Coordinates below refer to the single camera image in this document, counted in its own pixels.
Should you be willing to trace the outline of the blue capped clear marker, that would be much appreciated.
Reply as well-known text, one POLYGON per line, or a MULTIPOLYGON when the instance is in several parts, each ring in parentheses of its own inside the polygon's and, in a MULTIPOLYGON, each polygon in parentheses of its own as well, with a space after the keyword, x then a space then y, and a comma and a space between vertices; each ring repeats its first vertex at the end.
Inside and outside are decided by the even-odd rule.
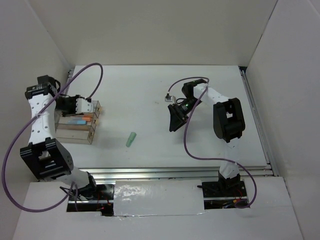
POLYGON ((69 120, 66 124, 68 124, 68 125, 86 125, 87 121, 72 119, 72 120, 69 120))

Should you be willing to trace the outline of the orange capped clear marker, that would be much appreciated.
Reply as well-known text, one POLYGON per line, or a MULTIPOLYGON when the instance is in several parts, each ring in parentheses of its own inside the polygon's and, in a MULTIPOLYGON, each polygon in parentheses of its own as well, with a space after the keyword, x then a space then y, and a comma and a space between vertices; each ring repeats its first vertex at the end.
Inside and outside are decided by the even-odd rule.
POLYGON ((82 116, 74 116, 75 119, 79 119, 79 120, 84 120, 84 121, 87 121, 87 122, 90 122, 92 120, 92 117, 91 116, 85 116, 85 115, 82 115, 82 116))

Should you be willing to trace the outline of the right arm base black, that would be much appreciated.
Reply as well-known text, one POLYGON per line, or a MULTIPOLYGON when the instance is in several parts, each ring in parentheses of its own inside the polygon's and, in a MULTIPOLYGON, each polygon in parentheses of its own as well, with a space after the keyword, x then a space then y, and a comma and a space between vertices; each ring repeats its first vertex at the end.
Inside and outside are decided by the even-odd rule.
POLYGON ((217 181, 202 182, 197 188, 202 190, 205 210, 234 209, 249 203, 243 180, 226 189, 222 189, 217 181))

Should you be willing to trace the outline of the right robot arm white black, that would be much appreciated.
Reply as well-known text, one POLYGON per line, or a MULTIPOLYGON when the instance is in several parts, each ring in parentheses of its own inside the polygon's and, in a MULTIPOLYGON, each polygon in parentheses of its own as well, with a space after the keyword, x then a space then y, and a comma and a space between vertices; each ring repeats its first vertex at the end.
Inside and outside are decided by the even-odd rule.
POLYGON ((230 196, 241 181, 236 157, 238 156, 239 139, 246 128, 242 105, 238 98, 228 98, 209 86, 209 78, 201 76, 186 77, 176 81, 188 80, 181 89, 185 99, 177 103, 177 99, 170 95, 170 89, 165 96, 170 114, 169 131, 176 132, 185 126, 183 145, 185 152, 193 159, 200 161, 221 161, 218 172, 218 190, 223 196, 230 196), (205 103, 211 107, 213 131, 216 137, 224 142, 227 157, 196 157, 187 148, 187 130, 196 107, 205 103))

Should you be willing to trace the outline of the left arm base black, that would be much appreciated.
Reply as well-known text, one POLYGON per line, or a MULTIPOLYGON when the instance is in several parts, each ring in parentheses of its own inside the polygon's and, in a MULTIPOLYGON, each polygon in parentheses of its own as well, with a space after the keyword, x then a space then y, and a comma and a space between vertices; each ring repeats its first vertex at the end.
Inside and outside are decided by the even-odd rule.
POLYGON ((114 184, 98 184, 96 191, 85 197, 74 188, 69 195, 66 211, 68 213, 97 212, 105 217, 114 216, 114 184))

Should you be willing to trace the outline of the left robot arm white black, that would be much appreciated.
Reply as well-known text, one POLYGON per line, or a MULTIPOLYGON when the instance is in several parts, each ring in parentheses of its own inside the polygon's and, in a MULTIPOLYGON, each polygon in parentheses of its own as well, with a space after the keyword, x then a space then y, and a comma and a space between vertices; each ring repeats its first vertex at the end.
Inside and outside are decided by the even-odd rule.
POLYGON ((92 114, 95 105, 80 95, 59 96, 60 86, 53 77, 43 75, 26 89, 33 121, 28 145, 20 149, 20 157, 38 180, 75 183, 78 193, 92 200, 99 187, 90 173, 74 166, 70 152, 56 138, 55 112, 60 111, 64 117, 92 114))

